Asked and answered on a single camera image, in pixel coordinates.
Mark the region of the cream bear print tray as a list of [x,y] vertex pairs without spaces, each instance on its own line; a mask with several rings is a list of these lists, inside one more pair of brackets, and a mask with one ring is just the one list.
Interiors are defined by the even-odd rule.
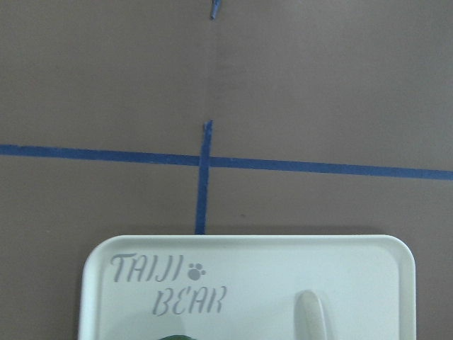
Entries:
[[123,235],[85,263],[79,338],[296,339],[304,290],[327,339],[416,337],[415,261],[395,237]]

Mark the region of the green avocado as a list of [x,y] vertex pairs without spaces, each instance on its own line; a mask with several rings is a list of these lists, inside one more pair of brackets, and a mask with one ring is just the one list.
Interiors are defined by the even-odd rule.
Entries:
[[196,340],[196,339],[184,334],[172,334],[168,336],[163,336],[159,338],[159,340]]

